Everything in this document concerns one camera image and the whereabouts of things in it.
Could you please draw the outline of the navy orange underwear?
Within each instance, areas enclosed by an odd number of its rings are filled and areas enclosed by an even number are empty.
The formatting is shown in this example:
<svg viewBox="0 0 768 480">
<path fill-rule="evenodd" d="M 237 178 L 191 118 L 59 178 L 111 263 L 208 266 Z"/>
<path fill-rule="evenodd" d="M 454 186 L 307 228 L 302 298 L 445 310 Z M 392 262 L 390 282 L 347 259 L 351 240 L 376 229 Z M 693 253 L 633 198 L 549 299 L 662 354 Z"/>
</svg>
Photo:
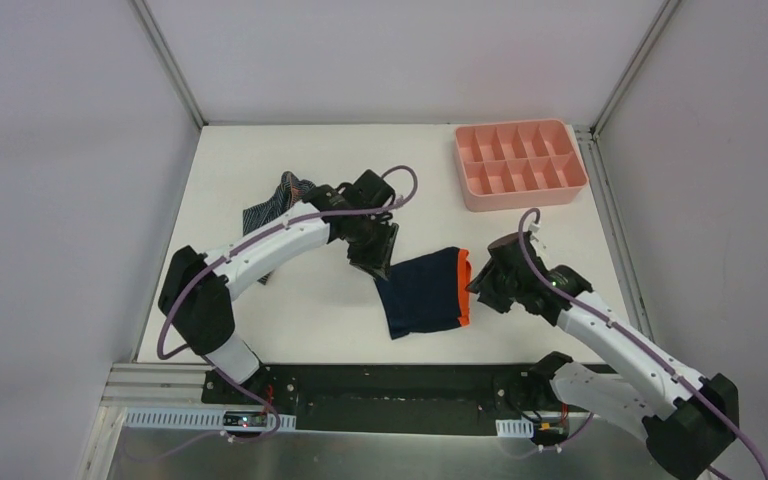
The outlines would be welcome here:
<svg viewBox="0 0 768 480">
<path fill-rule="evenodd" d="M 447 247 L 391 267 L 376 290 L 393 340 L 470 324 L 469 251 Z"/>
</svg>

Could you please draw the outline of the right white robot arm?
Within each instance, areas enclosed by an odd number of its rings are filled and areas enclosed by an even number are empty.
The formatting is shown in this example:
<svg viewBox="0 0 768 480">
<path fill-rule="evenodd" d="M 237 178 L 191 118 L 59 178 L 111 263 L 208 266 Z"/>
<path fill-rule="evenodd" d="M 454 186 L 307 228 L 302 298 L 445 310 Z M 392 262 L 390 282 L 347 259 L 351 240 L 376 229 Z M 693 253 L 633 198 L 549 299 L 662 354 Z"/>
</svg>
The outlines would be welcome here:
<svg viewBox="0 0 768 480">
<path fill-rule="evenodd" d="M 676 479 L 696 479 L 736 440 L 737 386 L 705 376 L 621 319 L 591 283 L 566 265 L 547 268 L 530 233 L 511 233 L 487 247 L 490 258 L 468 284 L 499 313 L 520 304 L 576 338 L 616 374 L 605 379 L 560 352 L 528 373 L 529 400 L 543 410 L 565 403 L 588 410 L 642 443 Z"/>
</svg>

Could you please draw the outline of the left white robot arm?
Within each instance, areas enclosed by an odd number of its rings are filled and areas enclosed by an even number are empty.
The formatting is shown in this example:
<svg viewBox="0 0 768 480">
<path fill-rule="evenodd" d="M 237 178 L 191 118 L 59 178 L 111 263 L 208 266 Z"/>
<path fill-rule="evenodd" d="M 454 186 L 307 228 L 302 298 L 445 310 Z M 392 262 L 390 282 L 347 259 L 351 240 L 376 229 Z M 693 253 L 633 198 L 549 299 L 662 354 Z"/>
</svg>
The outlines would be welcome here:
<svg viewBox="0 0 768 480">
<path fill-rule="evenodd" d="M 284 263 L 335 240 L 347 243 L 349 264 L 374 277 L 390 274 L 398 226 L 392 212 L 411 200 L 399 195 L 385 175 L 365 171 L 337 187 L 309 189 L 275 219 L 234 243 L 198 252 L 184 246 L 171 257 L 159 291 L 165 317 L 157 355 L 170 329 L 186 348 L 228 379 L 226 389 L 241 404 L 257 402 L 265 390 L 261 361 L 236 330 L 234 301 Z"/>
</svg>

